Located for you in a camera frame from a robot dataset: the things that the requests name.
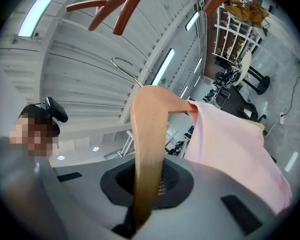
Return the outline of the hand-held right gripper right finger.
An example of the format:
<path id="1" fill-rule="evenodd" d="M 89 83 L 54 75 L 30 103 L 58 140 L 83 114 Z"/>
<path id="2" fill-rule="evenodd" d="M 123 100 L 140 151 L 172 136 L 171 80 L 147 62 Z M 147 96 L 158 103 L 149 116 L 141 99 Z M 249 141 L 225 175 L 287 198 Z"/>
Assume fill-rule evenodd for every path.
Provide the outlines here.
<path id="1" fill-rule="evenodd" d="M 253 192 L 224 172 L 180 157 L 169 161 L 189 171 L 194 185 L 178 206 L 154 210 L 139 231 L 141 240 L 245 240 L 245 235 L 222 201 L 237 197 L 261 222 L 270 222 L 274 212 Z"/>

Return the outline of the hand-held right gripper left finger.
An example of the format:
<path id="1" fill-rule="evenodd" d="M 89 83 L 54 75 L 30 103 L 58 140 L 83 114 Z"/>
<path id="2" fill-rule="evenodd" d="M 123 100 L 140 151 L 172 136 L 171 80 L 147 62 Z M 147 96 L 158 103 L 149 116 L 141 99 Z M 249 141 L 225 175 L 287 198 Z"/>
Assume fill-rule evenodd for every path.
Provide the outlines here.
<path id="1" fill-rule="evenodd" d="M 127 207 L 113 204 L 101 189 L 103 174 L 134 159 L 133 155 L 94 163 L 55 167 L 56 176 L 80 173 L 59 181 L 57 200 L 65 208 L 63 217 L 70 240 L 121 240 L 112 229 L 123 223 Z"/>

